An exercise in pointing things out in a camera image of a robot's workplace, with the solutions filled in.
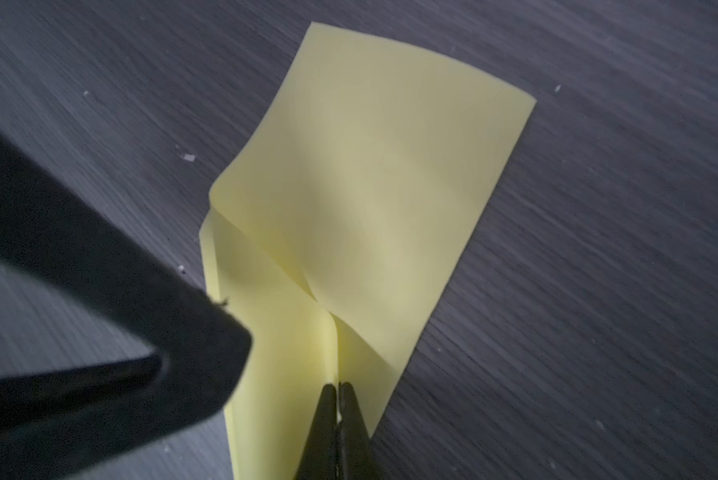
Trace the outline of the yellow square paper sheet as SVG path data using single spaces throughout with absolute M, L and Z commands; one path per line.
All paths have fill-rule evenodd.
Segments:
M 252 334 L 224 410 L 233 475 L 291 479 L 321 390 L 378 425 L 535 106 L 410 44 L 309 26 L 209 192 L 209 296 Z

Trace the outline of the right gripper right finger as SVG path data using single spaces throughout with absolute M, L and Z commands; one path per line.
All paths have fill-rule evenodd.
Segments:
M 344 382 L 338 389 L 341 420 L 337 430 L 338 479 L 380 480 L 381 474 L 373 458 L 370 436 L 354 387 Z

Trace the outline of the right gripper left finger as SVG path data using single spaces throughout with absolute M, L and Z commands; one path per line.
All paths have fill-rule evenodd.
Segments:
M 323 386 L 312 419 L 295 479 L 336 480 L 337 466 L 337 390 Z

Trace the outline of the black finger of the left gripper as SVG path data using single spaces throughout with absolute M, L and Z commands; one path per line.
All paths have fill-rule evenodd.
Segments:
M 203 422 L 251 347 L 0 133 L 0 479 L 59 479 Z

